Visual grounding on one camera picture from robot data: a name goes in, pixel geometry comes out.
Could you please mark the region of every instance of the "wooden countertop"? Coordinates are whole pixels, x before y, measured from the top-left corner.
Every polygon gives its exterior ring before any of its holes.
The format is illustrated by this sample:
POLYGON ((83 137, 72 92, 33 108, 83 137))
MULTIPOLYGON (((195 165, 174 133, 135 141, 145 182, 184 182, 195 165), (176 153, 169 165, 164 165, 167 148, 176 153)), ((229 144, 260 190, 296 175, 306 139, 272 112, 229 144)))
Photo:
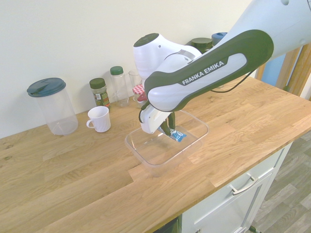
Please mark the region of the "wooden countertop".
POLYGON ((139 128, 133 102, 112 106, 105 133, 87 128, 84 112, 68 136, 44 125, 0 139, 0 232, 153 232, 311 129, 311 102, 252 78, 184 110, 210 132, 158 178, 124 144, 139 128))

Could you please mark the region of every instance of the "floor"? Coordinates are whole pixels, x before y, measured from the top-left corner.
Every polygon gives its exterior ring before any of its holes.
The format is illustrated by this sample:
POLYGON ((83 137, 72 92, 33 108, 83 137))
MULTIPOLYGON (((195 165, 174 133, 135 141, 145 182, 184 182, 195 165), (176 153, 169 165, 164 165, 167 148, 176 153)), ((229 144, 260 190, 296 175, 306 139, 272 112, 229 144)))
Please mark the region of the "floor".
POLYGON ((311 233, 311 131, 293 142, 252 225, 262 233, 311 233))

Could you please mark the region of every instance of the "blue pitcher lid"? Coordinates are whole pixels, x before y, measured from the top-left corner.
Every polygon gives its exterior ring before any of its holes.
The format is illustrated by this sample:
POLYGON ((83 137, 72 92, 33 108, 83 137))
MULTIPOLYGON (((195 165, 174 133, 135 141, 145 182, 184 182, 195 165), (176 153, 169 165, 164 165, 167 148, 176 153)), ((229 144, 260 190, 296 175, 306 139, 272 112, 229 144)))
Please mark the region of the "blue pitcher lid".
POLYGON ((27 92, 32 97, 44 97, 63 90, 65 86, 66 83, 60 78, 48 78, 31 84, 27 92))

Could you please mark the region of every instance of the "white mug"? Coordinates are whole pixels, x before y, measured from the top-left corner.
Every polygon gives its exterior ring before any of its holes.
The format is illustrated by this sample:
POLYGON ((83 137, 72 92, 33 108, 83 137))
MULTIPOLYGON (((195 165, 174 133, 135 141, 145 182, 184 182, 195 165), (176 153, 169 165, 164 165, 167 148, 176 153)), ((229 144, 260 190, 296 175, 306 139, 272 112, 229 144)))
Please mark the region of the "white mug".
POLYGON ((93 128, 99 133, 106 132, 110 129, 111 123, 109 118, 109 109, 107 107, 97 106, 89 110, 87 115, 90 120, 87 121, 86 126, 89 128, 93 128))

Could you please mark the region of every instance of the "drawer handle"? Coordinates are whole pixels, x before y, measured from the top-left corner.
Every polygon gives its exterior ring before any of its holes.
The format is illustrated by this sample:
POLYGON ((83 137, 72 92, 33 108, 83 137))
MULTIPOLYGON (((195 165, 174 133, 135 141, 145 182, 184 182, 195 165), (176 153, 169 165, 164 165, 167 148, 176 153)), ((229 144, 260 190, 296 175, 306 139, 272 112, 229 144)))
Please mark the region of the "drawer handle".
POLYGON ((252 186, 258 181, 258 179, 259 179, 259 178, 254 178, 254 177, 251 176, 251 180, 252 180, 253 182, 251 182, 248 186, 246 186, 246 187, 244 187, 244 188, 242 188, 242 189, 240 189, 240 190, 237 190, 237 189, 235 189, 234 187, 232 187, 233 195, 237 195, 237 194, 242 193, 242 192, 244 192, 245 190, 249 189, 250 187, 252 187, 252 186))

